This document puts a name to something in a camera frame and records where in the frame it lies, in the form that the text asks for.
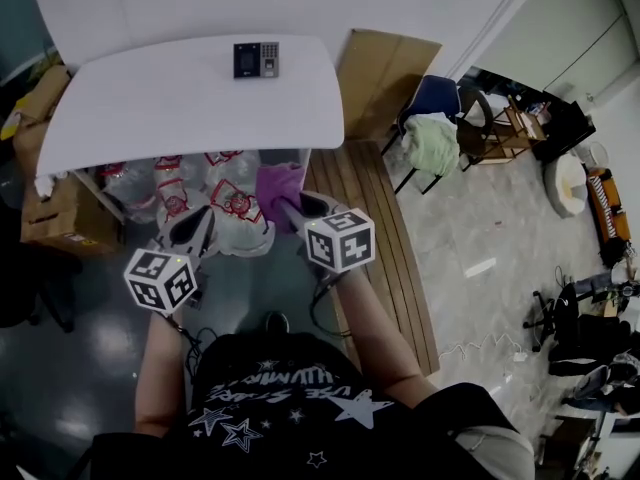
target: white cabinet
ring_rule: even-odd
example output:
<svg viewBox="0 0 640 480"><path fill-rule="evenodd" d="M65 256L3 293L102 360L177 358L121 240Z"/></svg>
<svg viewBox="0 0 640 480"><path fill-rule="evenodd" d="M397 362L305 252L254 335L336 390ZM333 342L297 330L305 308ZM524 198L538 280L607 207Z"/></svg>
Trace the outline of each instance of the white cabinet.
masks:
<svg viewBox="0 0 640 480"><path fill-rule="evenodd" d="M476 65L543 90L621 15L617 0L527 0Z"/></svg>
<svg viewBox="0 0 640 480"><path fill-rule="evenodd" d="M546 91L565 101L584 103L597 96L636 60L638 50L626 17L622 16Z"/></svg>

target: chair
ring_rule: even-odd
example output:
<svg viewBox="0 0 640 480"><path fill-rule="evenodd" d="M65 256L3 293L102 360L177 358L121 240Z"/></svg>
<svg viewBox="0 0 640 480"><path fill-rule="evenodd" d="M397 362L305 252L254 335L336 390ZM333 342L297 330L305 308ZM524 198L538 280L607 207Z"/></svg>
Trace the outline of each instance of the chair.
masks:
<svg viewBox="0 0 640 480"><path fill-rule="evenodd" d="M494 116L487 98L479 90L460 87L458 95L460 96L460 111L463 115L457 119L457 139L460 152L465 153L469 160L467 166L462 168L462 172L465 172L469 167L482 160L487 150L485 141L493 133ZM482 125L476 124L475 118L469 117L469 112L471 112L476 103L480 106L482 112Z"/></svg>
<svg viewBox="0 0 640 480"><path fill-rule="evenodd" d="M455 115L460 112L458 89L456 83L450 78L427 75L422 78L413 98L407 102L398 114L396 130L387 145L382 149L381 154L384 156L398 137L405 134L406 130L404 125L407 119L416 114L433 114L436 112L443 112L452 122L454 121ZM398 188L394 190L395 194L400 192L402 187L406 185L417 170L416 168L411 169L411 172L407 174L400 182L400 185L398 185ZM429 186L422 191L422 194L426 194L441 178L442 176L436 175Z"/></svg>
<svg viewBox="0 0 640 480"><path fill-rule="evenodd" d="M45 280L56 274L77 273L80 262L55 250L20 243L21 217L18 210L9 208L0 198L0 233L5 268L2 273L3 310L0 312L0 328L13 327L27 320L36 325L40 318L34 314L36 298L49 311L64 332L73 330L73 322L65 321L56 310L45 287Z"/></svg>
<svg viewBox="0 0 640 480"><path fill-rule="evenodd" d="M542 319L533 322L524 322L524 329L531 329L542 325L542 335L537 338L537 345L532 347L533 352L540 352L542 345L549 336L556 336L558 341L571 343L578 342L578 302L584 297L578 298L573 283L566 285L557 299L544 301L540 292L533 292L542 309Z"/></svg>

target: gray floor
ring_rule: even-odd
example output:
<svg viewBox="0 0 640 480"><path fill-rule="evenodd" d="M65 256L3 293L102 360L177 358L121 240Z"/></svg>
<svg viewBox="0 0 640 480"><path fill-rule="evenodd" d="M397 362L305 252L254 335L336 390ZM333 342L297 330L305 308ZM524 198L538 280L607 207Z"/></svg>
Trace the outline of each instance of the gray floor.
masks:
<svg viewBox="0 0 640 480"><path fill-rule="evenodd" d="M13 174L5 166L0 180ZM8 204L20 204L10 194L20 193L19 187L1 188ZM20 465L38 478L64 478L95 434L132 429L150 314L133 304L122 272L131 251L155 232L154 225L129 225L126 251L83 262L82 274L73 279L75 300L52 287L61 313L75 308L71 334L46 312L38 326L25 322L0 329L0 442L8 441ZM284 236L260 258L207 260L206 295L199 311L186 309L186 327L194 334L203 326L218 334L250 330L265 313L278 310L288 316L292 331L333 341L311 323L314 281L297 255L300 245L298 238ZM329 300L317 312L322 325L336 329Z"/></svg>
<svg viewBox="0 0 640 480"><path fill-rule="evenodd" d="M394 186L410 170L402 153L398 142L385 155ZM531 153L508 164L457 169L421 195L431 179L416 174L398 202L440 353L441 370L433 380L440 387L463 381L484 386L534 443L554 414L593 417L559 406L577 379L549 376L546 356L553 340L534 354L535 337L522 329L526 318L540 314L534 290L557 296L556 266L575 279L604 270L589 209L561 219ZM473 275L485 261L495 265ZM580 308L590 310L589 302ZM517 362L520 348L527 356Z"/></svg>

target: white table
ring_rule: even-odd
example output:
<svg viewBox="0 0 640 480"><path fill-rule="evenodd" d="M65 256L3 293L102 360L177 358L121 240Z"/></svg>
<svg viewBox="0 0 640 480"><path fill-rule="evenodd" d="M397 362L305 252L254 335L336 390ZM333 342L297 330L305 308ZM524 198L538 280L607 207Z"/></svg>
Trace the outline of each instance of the white table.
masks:
<svg viewBox="0 0 640 480"><path fill-rule="evenodd" d="M280 43L280 76L234 79L234 43L264 41ZM187 39L83 65L51 120L37 174L208 151L336 148L343 137L335 68L318 38Z"/></svg>

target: cardboard box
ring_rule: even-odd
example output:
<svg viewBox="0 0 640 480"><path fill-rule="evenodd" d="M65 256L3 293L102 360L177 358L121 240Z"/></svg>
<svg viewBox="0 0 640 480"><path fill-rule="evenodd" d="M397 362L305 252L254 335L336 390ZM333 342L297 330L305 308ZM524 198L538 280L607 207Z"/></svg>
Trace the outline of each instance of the cardboard box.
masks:
<svg viewBox="0 0 640 480"><path fill-rule="evenodd" d="M54 247L76 256L94 256L122 248L120 222L75 176L56 182L41 202L32 184L25 191L21 242Z"/></svg>
<svg viewBox="0 0 640 480"><path fill-rule="evenodd" d="M9 117L7 117L7 120L2 125L2 130L0 131L0 140L10 139L16 134L16 132L18 131L18 126L20 125L20 111L22 110L22 107L24 107L26 102L26 96L23 96L18 101L16 101L16 104L13 106Z"/></svg>
<svg viewBox="0 0 640 480"><path fill-rule="evenodd" d="M13 138L16 160L22 169L25 180L30 181L36 177L40 148L42 148L48 127L48 123L40 123L33 126L20 125Z"/></svg>
<svg viewBox="0 0 640 480"><path fill-rule="evenodd" d="M42 75L38 85L28 94L27 101L20 110L25 124L46 120L58 103L71 77L65 66L53 66Z"/></svg>
<svg viewBox="0 0 640 480"><path fill-rule="evenodd" d="M375 30L352 30L338 67L345 138L387 133L441 44Z"/></svg>

